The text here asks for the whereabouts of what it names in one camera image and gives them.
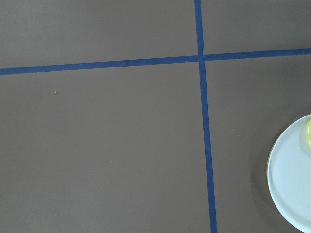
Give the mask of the white round plate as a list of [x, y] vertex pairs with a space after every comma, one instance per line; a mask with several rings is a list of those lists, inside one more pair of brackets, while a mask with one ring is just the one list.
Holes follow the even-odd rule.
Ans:
[[267, 183], [280, 214], [298, 230], [311, 231], [311, 151], [306, 144], [306, 115], [274, 142], [267, 161]]

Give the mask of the yellow plastic spoon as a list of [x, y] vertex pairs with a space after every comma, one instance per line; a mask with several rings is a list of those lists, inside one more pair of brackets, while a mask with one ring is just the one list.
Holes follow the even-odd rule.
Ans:
[[311, 151], [311, 119], [307, 120], [305, 129], [306, 129], [306, 144], [309, 151]]

